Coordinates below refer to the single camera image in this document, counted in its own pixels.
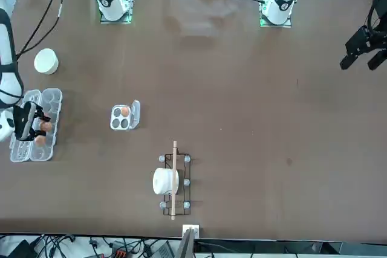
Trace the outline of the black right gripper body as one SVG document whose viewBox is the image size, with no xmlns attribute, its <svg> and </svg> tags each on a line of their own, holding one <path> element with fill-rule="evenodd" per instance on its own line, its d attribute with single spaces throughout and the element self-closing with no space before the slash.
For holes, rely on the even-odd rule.
<svg viewBox="0 0 387 258">
<path fill-rule="evenodd" d="M 34 133 L 31 133 L 31 127 L 35 112 L 36 104 L 33 102 L 25 102 L 22 106 L 13 107 L 13 121 L 17 140 L 33 140 Z"/>
</svg>

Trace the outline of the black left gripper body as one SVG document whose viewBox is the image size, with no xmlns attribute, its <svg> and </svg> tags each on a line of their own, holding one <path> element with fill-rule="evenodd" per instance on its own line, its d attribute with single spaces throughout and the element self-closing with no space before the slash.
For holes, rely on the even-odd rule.
<svg viewBox="0 0 387 258">
<path fill-rule="evenodd" d="M 347 55 L 360 56 L 376 49 L 386 48 L 386 32 L 361 26 L 345 44 Z"/>
</svg>

